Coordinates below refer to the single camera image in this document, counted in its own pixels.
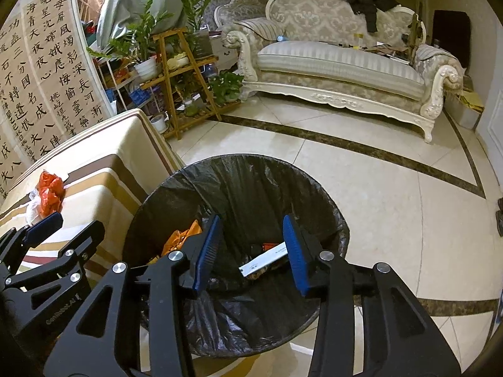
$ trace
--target sofa armrest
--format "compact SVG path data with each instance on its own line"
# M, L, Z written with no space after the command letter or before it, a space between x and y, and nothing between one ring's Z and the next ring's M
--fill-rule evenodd
M413 67L426 85L421 116L435 120L442 112L444 89L463 90L463 68L452 54L426 44L417 49Z
M255 82L258 81L260 76L260 69L257 67L257 55L260 50L266 47L269 44L274 43L277 40L279 35L282 35L282 28L276 28L277 31L273 31L271 28L268 31L260 32L260 34L253 30L251 27L259 23L256 20L265 20L267 19L254 19L254 20L246 20L240 21L240 23L232 23L226 24L222 27L222 43L224 46L232 49L240 48L240 57L238 59L238 67L240 73L245 76L245 81ZM275 36L275 32L281 31L281 34Z

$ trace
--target marble floor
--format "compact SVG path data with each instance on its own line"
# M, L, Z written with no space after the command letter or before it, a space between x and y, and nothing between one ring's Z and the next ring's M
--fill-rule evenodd
M306 171L348 223L346 260L364 266L389 263L424 302L461 369L479 355L503 287L503 240L495 224L502 194L472 131L442 114L433 142L426 144L412 125L263 94L223 122L204 122L170 144L186 164L254 153ZM361 308L355 307L355 320L358 373L363 367ZM267 375L306 376L315 334L313 324L290 344L229 363L226 370L234 364L241 370L236 375L275 370Z

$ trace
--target white door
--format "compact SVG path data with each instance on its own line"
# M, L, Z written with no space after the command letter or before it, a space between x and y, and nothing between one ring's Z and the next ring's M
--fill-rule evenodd
M495 73L477 133L486 145L487 156L503 189L503 25L497 21L496 26Z

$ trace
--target white bucket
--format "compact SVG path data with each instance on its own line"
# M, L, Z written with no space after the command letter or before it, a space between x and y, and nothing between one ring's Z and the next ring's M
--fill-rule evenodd
M152 125L155 127L155 130L157 130L159 133L163 133L167 129L163 114L154 116L152 120L150 120L150 123L152 123Z
M159 74L157 64L155 64L155 57L151 57L149 60L135 65L134 69L138 72L138 76L142 82L149 81Z

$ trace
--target potted plant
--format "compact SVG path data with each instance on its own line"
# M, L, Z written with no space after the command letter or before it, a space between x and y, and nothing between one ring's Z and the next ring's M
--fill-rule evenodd
M147 0L143 8L143 12L139 14L139 21L128 24L127 32L119 38L109 40L109 45L112 47L110 54L93 51L87 48L87 52L95 57L124 58L134 64L136 71L142 82L155 78L158 75L155 57L152 53L155 52L155 46L152 41L152 30L161 21L171 17L173 14L168 12L159 13L153 16L150 13L154 0Z
M215 101L219 105L235 102L241 94L243 75L236 75L230 71L220 71L220 74L209 81Z
M201 29L203 24L204 11L211 0L182 0L184 13L187 16L187 25L189 34L187 41L191 45L194 57L201 58L213 54L211 49L210 36L208 29Z

